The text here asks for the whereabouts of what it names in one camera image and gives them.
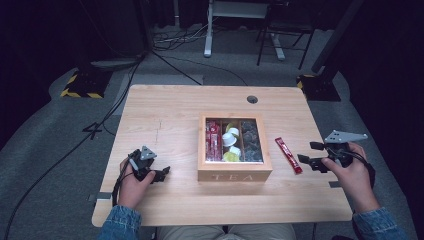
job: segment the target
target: person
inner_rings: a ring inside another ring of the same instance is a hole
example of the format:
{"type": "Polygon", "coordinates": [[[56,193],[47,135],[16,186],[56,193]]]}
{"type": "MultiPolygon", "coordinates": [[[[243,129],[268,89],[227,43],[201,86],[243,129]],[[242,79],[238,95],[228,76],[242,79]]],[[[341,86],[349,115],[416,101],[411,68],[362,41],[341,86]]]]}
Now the person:
{"type": "MultiPolygon", "coordinates": [[[[361,146],[349,143],[349,148],[366,159],[361,146]]],[[[408,239],[388,210],[378,203],[371,188],[368,170],[362,162],[354,159],[351,165],[343,168],[329,158],[321,161],[337,176],[345,193],[352,198],[355,209],[353,221],[363,239],[408,239]]],[[[128,164],[123,176],[131,172],[128,164]]],[[[151,171],[141,182],[132,175],[123,179],[117,205],[112,208],[103,224],[98,239],[138,239],[141,214],[135,209],[154,176],[155,172],[151,171]]],[[[159,240],[296,239],[291,224],[232,225],[228,227],[228,233],[224,232],[222,226],[159,227],[157,233],[159,240]]]]}

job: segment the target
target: wooden box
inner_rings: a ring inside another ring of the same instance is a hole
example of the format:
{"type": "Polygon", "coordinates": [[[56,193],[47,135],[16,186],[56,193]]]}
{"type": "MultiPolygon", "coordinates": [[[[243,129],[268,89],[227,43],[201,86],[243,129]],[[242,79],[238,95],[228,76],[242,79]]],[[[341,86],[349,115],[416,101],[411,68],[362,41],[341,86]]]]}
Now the wooden box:
{"type": "Polygon", "coordinates": [[[272,172],[259,114],[201,113],[198,154],[198,181],[265,182],[272,172]],[[238,129],[238,137],[232,134],[236,137],[232,145],[233,141],[222,138],[229,131],[237,132],[230,128],[238,129]]]}

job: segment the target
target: white cup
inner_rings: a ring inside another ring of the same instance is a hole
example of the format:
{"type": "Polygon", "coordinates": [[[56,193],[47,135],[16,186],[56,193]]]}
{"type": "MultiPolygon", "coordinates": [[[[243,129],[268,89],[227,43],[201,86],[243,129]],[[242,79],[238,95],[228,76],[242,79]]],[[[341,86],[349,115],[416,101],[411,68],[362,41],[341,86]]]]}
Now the white cup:
{"type": "Polygon", "coordinates": [[[228,129],[227,133],[233,134],[234,137],[238,137],[239,134],[240,134],[238,128],[230,128],[230,129],[228,129]]]}
{"type": "Polygon", "coordinates": [[[241,150],[238,147],[231,146],[228,151],[236,154],[239,157],[241,157],[241,150]]]}
{"type": "Polygon", "coordinates": [[[222,142],[223,142],[223,146],[224,147],[229,147],[234,145],[234,143],[237,142],[236,137],[234,137],[233,134],[231,133],[225,133],[224,135],[222,135],[222,142]]]}

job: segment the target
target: metal bracket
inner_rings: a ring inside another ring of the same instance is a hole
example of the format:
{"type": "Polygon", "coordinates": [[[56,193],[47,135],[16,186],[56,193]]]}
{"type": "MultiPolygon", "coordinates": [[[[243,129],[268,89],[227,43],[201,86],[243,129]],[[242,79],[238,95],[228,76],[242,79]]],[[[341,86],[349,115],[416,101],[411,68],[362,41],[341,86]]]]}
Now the metal bracket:
{"type": "Polygon", "coordinates": [[[154,153],[152,150],[150,150],[146,146],[143,146],[141,148],[140,160],[149,160],[157,156],[158,155],[156,155],[156,153],[154,153]]]}
{"type": "Polygon", "coordinates": [[[367,138],[368,136],[366,134],[355,134],[355,133],[340,132],[340,131],[333,130],[333,132],[324,139],[324,142],[325,143],[345,143],[345,142],[364,140],[367,138]]]}
{"type": "Polygon", "coordinates": [[[112,198],[112,193],[108,192],[99,192],[97,194],[90,194],[87,197],[88,202],[96,203],[97,200],[110,200],[112,198]]]}

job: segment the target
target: black cable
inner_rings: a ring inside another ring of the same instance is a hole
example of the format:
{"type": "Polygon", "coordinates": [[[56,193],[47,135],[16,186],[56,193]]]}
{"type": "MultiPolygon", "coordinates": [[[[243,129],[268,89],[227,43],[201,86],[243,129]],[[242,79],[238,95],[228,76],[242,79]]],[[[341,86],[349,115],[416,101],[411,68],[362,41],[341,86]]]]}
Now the black cable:
{"type": "Polygon", "coordinates": [[[187,35],[183,35],[181,37],[176,38],[175,40],[171,40],[171,41],[169,41],[169,46],[168,47],[159,47],[159,46],[157,46],[158,43],[155,42],[153,48],[156,51],[170,51],[170,50],[175,50],[175,49],[179,48],[180,46],[182,46],[183,44],[193,43],[193,42],[199,40],[200,38],[205,37],[205,36],[199,36],[199,37],[193,37],[193,36],[187,37],[187,35]]]}
{"type": "Polygon", "coordinates": [[[229,72],[229,73],[233,74],[238,79],[240,79],[244,83],[244,85],[249,86],[249,85],[247,85],[246,81],[244,81],[244,79],[242,77],[240,77],[239,75],[237,75],[236,73],[234,73],[234,72],[232,72],[232,71],[230,71],[228,69],[220,68],[220,67],[215,67],[215,66],[212,66],[212,65],[209,65],[209,64],[199,63],[199,62],[195,62],[195,61],[188,60],[188,59],[181,59],[181,58],[168,57],[168,56],[162,56],[162,57],[163,58],[171,58],[171,59],[175,59],[175,60],[179,60],[179,61],[191,62],[191,63],[194,63],[194,64],[198,64],[198,65],[202,65],[202,66],[206,66],[206,67],[210,67],[210,68],[215,68],[215,69],[223,70],[223,71],[226,71],[226,72],[229,72]]]}
{"type": "Polygon", "coordinates": [[[122,178],[122,175],[124,175],[124,172],[127,169],[129,162],[130,162],[130,159],[128,158],[127,161],[124,164],[124,167],[121,169],[121,172],[119,173],[118,179],[116,179],[116,183],[115,183],[115,186],[113,187],[113,191],[112,191],[112,207],[116,206],[116,204],[118,204],[117,203],[118,192],[119,192],[119,188],[121,187],[121,182],[122,182],[122,180],[124,180],[124,179],[121,179],[121,178],[122,178]]]}
{"type": "Polygon", "coordinates": [[[159,54],[155,53],[154,51],[152,51],[152,53],[154,55],[156,55],[159,59],[161,59],[162,61],[164,61],[166,64],[168,64],[170,67],[172,67],[173,69],[175,69],[177,72],[183,74],[184,76],[190,78],[191,80],[193,80],[195,83],[197,83],[198,85],[202,85],[201,83],[199,83],[198,81],[196,81],[194,78],[190,77],[189,75],[187,75],[185,72],[181,71],[180,69],[176,68],[175,66],[173,66],[172,64],[170,64],[168,61],[166,61],[162,56],[160,56],[159,54]]]}
{"type": "Polygon", "coordinates": [[[12,215],[9,218],[7,227],[6,227],[6,231],[4,234],[4,240],[7,240],[9,237],[9,231],[10,228],[12,226],[13,223],[13,219],[15,218],[16,212],[18,211],[19,207],[21,206],[21,204],[23,203],[23,201],[25,200],[25,198],[28,196],[28,194],[32,191],[32,189],[34,189],[34,187],[41,181],[44,179],[44,177],[49,174],[56,166],[58,166],[60,163],[62,163],[69,155],[71,155],[76,149],[78,149],[79,146],[81,146],[81,144],[83,144],[90,136],[91,134],[93,134],[93,132],[95,132],[112,114],[113,112],[116,111],[116,109],[118,108],[118,106],[122,103],[123,99],[124,99],[124,95],[126,95],[126,93],[128,92],[129,86],[131,86],[131,82],[132,82],[132,78],[134,77],[134,73],[137,70],[138,66],[140,65],[140,63],[144,60],[144,55],[139,59],[136,67],[134,68],[131,78],[128,81],[128,85],[127,88],[124,91],[124,94],[121,96],[120,101],[118,101],[117,103],[115,103],[112,108],[109,110],[109,112],[105,115],[105,117],[103,118],[103,120],[100,122],[100,124],[96,124],[94,129],[88,133],[77,145],[75,145],[69,152],[67,152],[61,159],[59,159],[59,161],[57,161],[55,164],[53,164],[46,172],[44,172],[32,185],[31,187],[24,193],[24,195],[21,197],[21,199],[19,200],[18,204],[15,206],[15,208],[13,209],[12,215]]]}
{"type": "Polygon", "coordinates": [[[367,168],[368,170],[368,174],[370,177],[370,185],[371,188],[374,188],[374,184],[375,184],[375,174],[376,171],[374,169],[374,167],[371,165],[371,163],[369,163],[361,154],[356,153],[356,152],[352,152],[352,151],[343,151],[344,154],[352,156],[356,159],[358,159],[359,161],[361,161],[364,166],[367,168]]]}
{"type": "Polygon", "coordinates": [[[106,132],[107,132],[107,133],[109,133],[109,134],[110,134],[110,135],[112,135],[112,136],[116,136],[116,134],[115,134],[115,133],[113,133],[113,132],[109,131],[109,129],[107,129],[107,128],[106,128],[105,123],[103,123],[102,125],[103,125],[103,128],[106,130],[106,132]]]}
{"type": "Polygon", "coordinates": [[[124,181],[124,179],[125,179],[126,177],[128,177],[128,176],[130,176],[130,175],[132,175],[132,174],[134,174],[134,173],[128,173],[127,175],[125,175],[125,176],[121,179],[121,182],[122,182],[122,181],[124,181]]]}
{"type": "Polygon", "coordinates": [[[312,229],[312,240],[315,240],[316,230],[317,230],[317,223],[314,223],[314,227],[312,229]]]}

